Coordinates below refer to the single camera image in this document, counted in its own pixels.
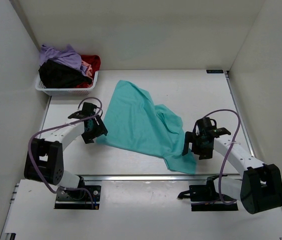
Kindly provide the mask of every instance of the green towel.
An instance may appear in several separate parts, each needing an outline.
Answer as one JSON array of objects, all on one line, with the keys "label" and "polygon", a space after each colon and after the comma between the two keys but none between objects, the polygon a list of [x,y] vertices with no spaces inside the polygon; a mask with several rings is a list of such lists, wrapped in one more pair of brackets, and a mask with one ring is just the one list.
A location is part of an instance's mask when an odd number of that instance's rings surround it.
[{"label": "green towel", "polygon": [[196,172],[191,151],[181,155],[182,119],[166,106],[154,105],[150,94],[133,83],[117,83],[103,122],[108,134],[98,137],[98,144],[164,158],[171,171]]}]

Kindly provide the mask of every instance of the black bracket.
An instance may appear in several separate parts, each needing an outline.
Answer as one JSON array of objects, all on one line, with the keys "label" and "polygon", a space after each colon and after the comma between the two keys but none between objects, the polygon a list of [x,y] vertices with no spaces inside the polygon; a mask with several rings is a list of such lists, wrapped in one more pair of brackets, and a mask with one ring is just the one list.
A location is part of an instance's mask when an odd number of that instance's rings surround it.
[{"label": "black bracket", "polygon": [[231,135],[226,128],[217,128],[217,122],[209,117],[203,117],[195,122],[193,131],[187,131],[184,137],[182,156],[188,153],[189,143],[192,143],[191,152],[201,159],[211,159],[213,156],[214,139],[222,135]]},{"label": "black bracket", "polygon": [[[45,180],[49,184],[57,185],[61,181],[64,173],[62,143],[35,138],[31,143],[31,150],[34,161]],[[47,161],[40,160],[40,157],[45,155],[48,156]],[[40,177],[32,165],[29,153],[25,161],[24,177],[29,180],[41,182]]]},{"label": "black bracket", "polygon": [[55,209],[81,209],[81,210],[99,210],[101,198],[100,185],[83,185],[80,188],[87,189],[93,198],[93,206],[90,197],[85,191],[67,191],[58,189],[55,197]]},{"label": "black bracket", "polygon": [[[183,191],[178,195],[178,199],[190,199],[192,212],[210,212],[210,211],[237,211],[237,203],[225,205],[220,201],[219,194],[215,190],[214,180],[219,176],[211,176],[206,180],[206,185],[190,185],[189,190]],[[234,199],[223,195],[225,201]]]},{"label": "black bracket", "polygon": [[282,179],[279,168],[274,164],[264,164],[244,171],[240,198],[250,214],[281,207]]},{"label": "black bracket", "polygon": [[[68,119],[85,119],[96,114],[98,107],[90,102],[83,103],[82,110],[76,111],[68,116]],[[108,130],[103,123],[101,116],[97,115],[95,118],[84,121],[84,133],[81,135],[86,144],[94,143],[93,139],[107,135]]]}]

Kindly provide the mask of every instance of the white wall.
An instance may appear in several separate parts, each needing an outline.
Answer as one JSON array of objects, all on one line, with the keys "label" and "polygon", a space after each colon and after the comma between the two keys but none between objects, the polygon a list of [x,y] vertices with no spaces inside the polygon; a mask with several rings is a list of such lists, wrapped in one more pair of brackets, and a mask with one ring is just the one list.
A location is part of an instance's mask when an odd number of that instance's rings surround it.
[{"label": "white wall", "polygon": [[0,234],[10,198],[23,175],[27,140],[42,120],[47,98],[33,80],[38,51],[8,0],[0,0]]},{"label": "white wall", "polygon": [[282,0],[266,0],[230,79],[257,155],[282,174]]},{"label": "white wall", "polygon": [[103,70],[229,70],[264,0],[19,0],[39,42]]}]

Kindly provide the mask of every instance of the laundry basket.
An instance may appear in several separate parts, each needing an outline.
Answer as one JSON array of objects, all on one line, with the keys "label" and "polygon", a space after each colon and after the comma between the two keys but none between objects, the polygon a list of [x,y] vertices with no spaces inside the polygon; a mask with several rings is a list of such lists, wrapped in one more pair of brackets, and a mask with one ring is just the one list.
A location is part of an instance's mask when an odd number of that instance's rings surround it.
[{"label": "laundry basket", "polygon": [[35,89],[42,91],[49,96],[86,96],[95,88],[98,80],[98,74],[99,71],[94,73],[93,84],[89,88],[46,88],[38,74],[35,80]]}]

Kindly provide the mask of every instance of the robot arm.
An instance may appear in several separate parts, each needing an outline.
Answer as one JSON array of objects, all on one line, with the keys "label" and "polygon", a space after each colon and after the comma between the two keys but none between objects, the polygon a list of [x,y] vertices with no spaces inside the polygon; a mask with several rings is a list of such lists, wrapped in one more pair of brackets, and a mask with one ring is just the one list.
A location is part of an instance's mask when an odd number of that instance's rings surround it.
[{"label": "robot arm", "polygon": [[[66,121],[68,126],[57,129],[46,138],[35,138],[32,141],[31,150],[35,163],[49,184],[74,189],[84,185],[81,177],[64,170],[63,151],[80,135],[84,142],[89,144],[94,142],[94,138],[102,134],[108,134],[99,115],[89,120],[70,124],[74,120],[93,116],[96,109],[96,105],[85,102],[82,110],[68,117]],[[47,156],[47,161],[40,160],[40,157],[44,156]],[[30,161],[29,154],[25,162],[24,177],[29,180],[42,182]]]},{"label": "robot arm", "polygon": [[[192,143],[191,151],[199,155],[200,160],[212,158],[213,150],[223,156],[227,154],[232,144],[231,138],[227,136],[231,133],[227,129],[217,128],[216,121],[209,117],[199,119],[196,126],[198,133],[196,127],[193,132],[185,133],[183,155],[187,154],[189,143]],[[223,195],[240,200],[251,214],[282,206],[282,180],[276,165],[265,164],[235,142],[227,160],[238,171],[242,180],[222,177]],[[213,177],[213,184],[209,185],[210,191],[219,193],[219,180],[219,176]]]}]

